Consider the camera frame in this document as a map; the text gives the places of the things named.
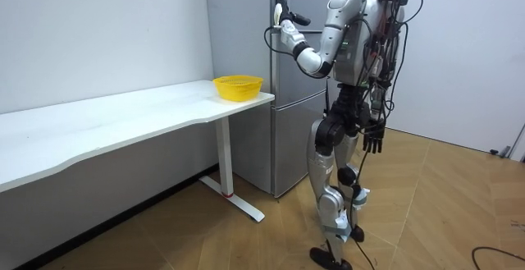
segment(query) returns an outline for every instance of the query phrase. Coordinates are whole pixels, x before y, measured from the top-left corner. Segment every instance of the floor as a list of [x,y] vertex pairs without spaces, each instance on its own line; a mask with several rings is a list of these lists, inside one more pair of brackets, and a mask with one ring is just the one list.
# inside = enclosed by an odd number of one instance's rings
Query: floor
[[[376,269],[473,269],[479,245],[525,256],[525,164],[389,130],[361,182],[372,190],[359,222]],[[308,178],[278,200],[234,183],[266,214],[261,223],[195,183],[43,269],[319,269],[308,257],[324,246]],[[477,256],[484,270],[525,270],[501,254]],[[369,269],[351,242],[345,257]]]

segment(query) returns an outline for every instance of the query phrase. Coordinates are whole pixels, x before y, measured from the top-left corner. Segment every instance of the silver refrigerator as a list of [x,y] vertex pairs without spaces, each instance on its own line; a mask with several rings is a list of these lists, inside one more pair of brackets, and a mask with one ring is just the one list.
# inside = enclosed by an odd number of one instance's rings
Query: silver refrigerator
[[[313,122],[322,118],[326,81],[303,75],[292,57],[271,53],[264,43],[275,2],[208,0],[208,17],[215,76],[260,76],[261,91],[276,95],[270,105],[232,116],[230,133],[234,173],[279,197],[308,173],[306,143]],[[312,20],[303,32],[315,48],[327,2],[288,0],[291,11]],[[274,48],[283,49],[277,34],[268,39]]]

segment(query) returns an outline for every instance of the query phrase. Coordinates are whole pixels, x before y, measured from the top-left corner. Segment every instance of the table leg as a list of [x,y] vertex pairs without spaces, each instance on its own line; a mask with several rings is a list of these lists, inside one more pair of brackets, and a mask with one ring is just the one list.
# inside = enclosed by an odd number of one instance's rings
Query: table leg
[[264,219],[264,214],[251,204],[244,201],[233,193],[233,171],[231,170],[231,150],[230,150],[230,124],[228,117],[216,120],[217,129],[217,148],[219,153],[219,167],[221,173],[221,184],[214,181],[209,176],[203,176],[200,180],[222,194],[226,199],[242,209],[252,219],[260,222]]

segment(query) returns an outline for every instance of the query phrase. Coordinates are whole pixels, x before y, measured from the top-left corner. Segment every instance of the robot elbow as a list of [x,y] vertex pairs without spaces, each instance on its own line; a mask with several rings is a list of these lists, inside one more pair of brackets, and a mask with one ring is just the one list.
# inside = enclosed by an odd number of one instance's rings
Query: robot elbow
[[309,74],[320,73],[323,76],[327,76],[330,74],[332,67],[332,64],[324,62],[321,56],[313,51],[313,48],[304,49],[297,56],[296,61]]

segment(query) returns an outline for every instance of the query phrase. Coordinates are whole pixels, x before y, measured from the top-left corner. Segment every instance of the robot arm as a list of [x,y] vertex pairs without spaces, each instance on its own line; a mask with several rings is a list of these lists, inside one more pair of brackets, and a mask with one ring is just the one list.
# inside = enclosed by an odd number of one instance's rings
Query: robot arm
[[363,0],[330,0],[326,24],[318,52],[308,45],[303,34],[295,28],[287,7],[280,3],[276,18],[281,25],[281,42],[293,53],[300,68],[311,77],[323,78],[330,74],[340,44],[348,30],[348,23],[363,10]]

